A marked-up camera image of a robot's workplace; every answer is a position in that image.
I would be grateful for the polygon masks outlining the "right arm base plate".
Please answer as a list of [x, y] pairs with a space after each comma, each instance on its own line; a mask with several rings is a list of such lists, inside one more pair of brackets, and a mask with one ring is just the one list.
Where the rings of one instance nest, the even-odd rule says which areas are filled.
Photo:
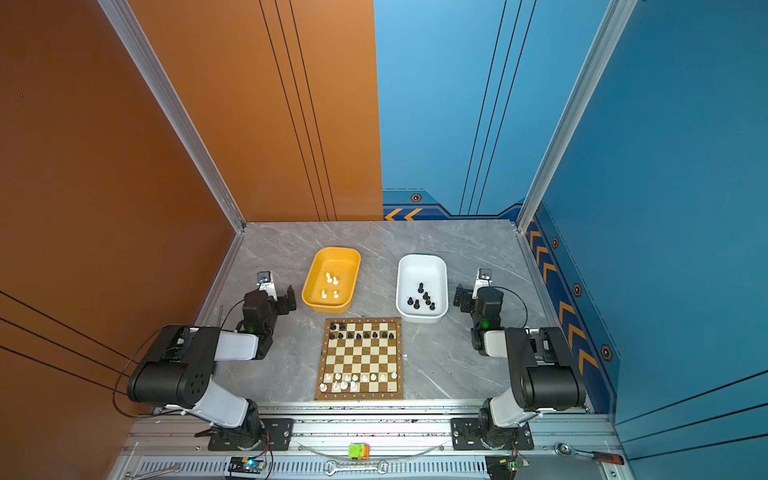
[[491, 423], [481, 424], [475, 418], [452, 418], [451, 440], [455, 450], [517, 450], [532, 451], [535, 448], [533, 434], [528, 425], [501, 428]]

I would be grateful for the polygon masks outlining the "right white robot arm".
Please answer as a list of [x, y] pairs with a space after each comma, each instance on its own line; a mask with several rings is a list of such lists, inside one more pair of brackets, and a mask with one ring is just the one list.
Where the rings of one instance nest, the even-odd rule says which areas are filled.
[[507, 362], [509, 387], [484, 401], [475, 434], [487, 449], [531, 449], [528, 423], [544, 411], [584, 407], [587, 390], [562, 330], [502, 326], [503, 298], [500, 288], [459, 285], [453, 300], [471, 316], [474, 350]]

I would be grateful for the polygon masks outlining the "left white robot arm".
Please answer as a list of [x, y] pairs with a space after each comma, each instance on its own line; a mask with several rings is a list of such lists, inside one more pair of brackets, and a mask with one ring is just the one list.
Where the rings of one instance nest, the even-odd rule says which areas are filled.
[[244, 296], [243, 319], [233, 331], [164, 326], [131, 374], [126, 395], [134, 403], [207, 422], [209, 427], [197, 435], [210, 439], [211, 450], [269, 450], [271, 434], [257, 404], [217, 384], [213, 374], [219, 362], [264, 359], [273, 345], [277, 319], [296, 308], [292, 287], [278, 296], [266, 282]]

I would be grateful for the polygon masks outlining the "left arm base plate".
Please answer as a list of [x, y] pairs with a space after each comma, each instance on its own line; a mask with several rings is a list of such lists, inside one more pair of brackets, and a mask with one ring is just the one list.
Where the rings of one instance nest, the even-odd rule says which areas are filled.
[[210, 451], [283, 452], [289, 449], [293, 429], [291, 418], [267, 418], [238, 428], [211, 427], [196, 437], [207, 436]]

